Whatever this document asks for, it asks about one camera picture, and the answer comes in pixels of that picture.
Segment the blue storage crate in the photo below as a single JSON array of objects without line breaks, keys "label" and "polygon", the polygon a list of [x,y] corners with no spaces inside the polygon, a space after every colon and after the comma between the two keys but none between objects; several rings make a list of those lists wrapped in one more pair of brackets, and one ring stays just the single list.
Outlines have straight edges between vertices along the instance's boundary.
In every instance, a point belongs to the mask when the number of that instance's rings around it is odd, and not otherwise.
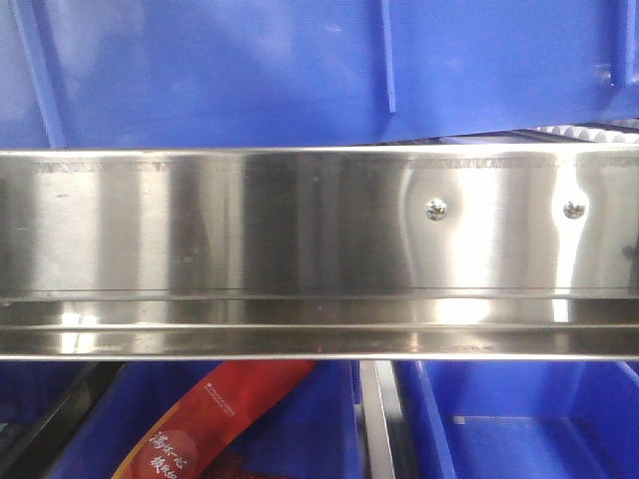
[{"label": "blue storage crate", "polygon": [[47,412],[84,364],[0,361],[0,423],[28,425]]},{"label": "blue storage crate", "polygon": [[[49,479],[101,479],[216,363],[125,366],[69,444]],[[296,389],[240,435],[229,450],[251,472],[296,479],[361,479],[348,361],[320,362]]]},{"label": "blue storage crate", "polygon": [[628,118],[635,7],[3,0],[0,144],[347,145]]},{"label": "blue storage crate", "polygon": [[639,477],[639,378],[625,363],[395,370],[424,478]]}]

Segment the screw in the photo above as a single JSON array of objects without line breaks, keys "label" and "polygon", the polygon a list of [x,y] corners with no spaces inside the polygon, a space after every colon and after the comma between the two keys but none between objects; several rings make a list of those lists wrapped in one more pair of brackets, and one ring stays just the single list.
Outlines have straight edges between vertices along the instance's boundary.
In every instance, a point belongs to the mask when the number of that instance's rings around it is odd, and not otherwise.
[{"label": "screw", "polygon": [[586,213],[586,207],[578,203],[574,204],[572,202],[568,202],[563,207],[563,213],[567,218],[577,220],[578,218],[583,217],[583,214]]},{"label": "screw", "polygon": [[426,215],[434,222],[443,220],[446,216],[446,203],[439,198],[429,201],[426,204]]}]

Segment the stainless steel bar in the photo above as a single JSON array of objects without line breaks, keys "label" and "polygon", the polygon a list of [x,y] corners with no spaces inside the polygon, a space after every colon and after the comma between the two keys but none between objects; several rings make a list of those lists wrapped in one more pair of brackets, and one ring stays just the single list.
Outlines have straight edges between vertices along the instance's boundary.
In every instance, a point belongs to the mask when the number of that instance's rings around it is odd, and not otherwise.
[{"label": "stainless steel bar", "polygon": [[362,361],[359,364],[370,479],[395,479],[377,363]]},{"label": "stainless steel bar", "polygon": [[0,356],[637,357],[639,148],[0,153]]}]

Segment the red package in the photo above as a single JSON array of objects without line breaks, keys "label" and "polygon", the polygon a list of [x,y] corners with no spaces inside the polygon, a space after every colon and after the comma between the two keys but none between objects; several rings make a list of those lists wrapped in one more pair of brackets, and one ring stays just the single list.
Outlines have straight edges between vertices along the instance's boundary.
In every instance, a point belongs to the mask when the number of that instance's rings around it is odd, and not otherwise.
[{"label": "red package", "polygon": [[222,363],[160,418],[113,479],[197,479],[314,365],[301,360]]}]

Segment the stainless steel shelf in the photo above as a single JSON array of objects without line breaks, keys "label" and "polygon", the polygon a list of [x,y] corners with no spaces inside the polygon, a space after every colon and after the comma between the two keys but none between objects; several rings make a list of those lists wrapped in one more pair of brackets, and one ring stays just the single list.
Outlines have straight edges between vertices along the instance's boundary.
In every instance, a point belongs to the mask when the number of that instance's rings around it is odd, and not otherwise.
[{"label": "stainless steel shelf", "polygon": [[0,356],[639,357],[639,148],[0,153]]}]

